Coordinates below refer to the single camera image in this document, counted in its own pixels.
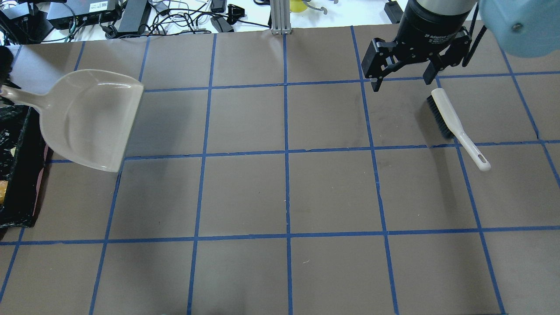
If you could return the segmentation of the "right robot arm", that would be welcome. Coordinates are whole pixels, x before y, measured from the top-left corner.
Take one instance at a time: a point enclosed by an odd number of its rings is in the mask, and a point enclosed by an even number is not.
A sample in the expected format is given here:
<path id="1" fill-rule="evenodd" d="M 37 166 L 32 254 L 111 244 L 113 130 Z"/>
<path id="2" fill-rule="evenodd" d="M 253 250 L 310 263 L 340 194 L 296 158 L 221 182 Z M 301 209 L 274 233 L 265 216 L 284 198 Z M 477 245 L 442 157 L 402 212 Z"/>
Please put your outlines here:
<path id="1" fill-rule="evenodd" d="M 386 76 L 428 62 L 431 84 L 447 67 L 467 66 L 489 31 L 505 52 L 536 58 L 559 49 L 557 0 L 409 0 L 392 41 L 373 38 L 361 61 L 378 91 Z"/>

